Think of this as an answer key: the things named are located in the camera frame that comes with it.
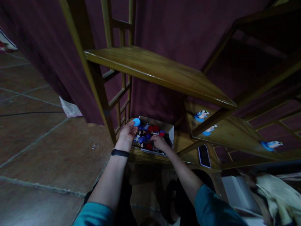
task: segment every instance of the phone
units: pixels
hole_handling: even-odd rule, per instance
[[[207,168],[211,168],[210,158],[208,154],[208,149],[206,145],[198,147],[198,156],[200,158],[200,164]]]

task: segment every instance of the teal sleeve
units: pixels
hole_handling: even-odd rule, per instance
[[[199,189],[194,207],[200,225],[248,226],[229,204],[219,199],[206,185]]]
[[[84,205],[73,226],[113,225],[114,214],[108,207],[95,202]]]

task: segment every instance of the right hand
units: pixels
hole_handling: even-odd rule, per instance
[[[162,137],[153,135],[150,139],[154,142],[156,148],[160,149],[161,151],[166,152],[166,150],[170,149],[169,145],[165,142],[165,140],[163,140]]]

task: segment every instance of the cardboard box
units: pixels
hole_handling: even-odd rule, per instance
[[[164,130],[166,133],[168,133],[169,139],[170,139],[170,141],[172,143],[172,147],[173,147],[173,137],[174,137],[174,126],[173,125],[165,123],[165,122],[161,122],[158,120],[154,120],[151,118],[143,117],[143,116],[139,116],[139,119],[140,119],[142,125],[146,125],[148,123],[149,125],[152,125],[152,126],[158,126],[160,128],[160,130]],[[166,155],[162,155],[160,153],[149,151],[149,150],[146,150],[143,148],[141,148],[140,150],[143,152],[151,153],[151,154],[166,156]]]

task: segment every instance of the tiled floor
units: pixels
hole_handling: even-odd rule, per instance
[[[20,52],[0,54],[1,116],[62,111],[58,95]],[[87,124],[82,117],[0,117],[1,225],[71,225],[112,147],[105,127]],[[167,226],[159,202],[169,180],[177,179],[175,172],[132,163],[130,167],[130,201],[138,225],[148,217]]]

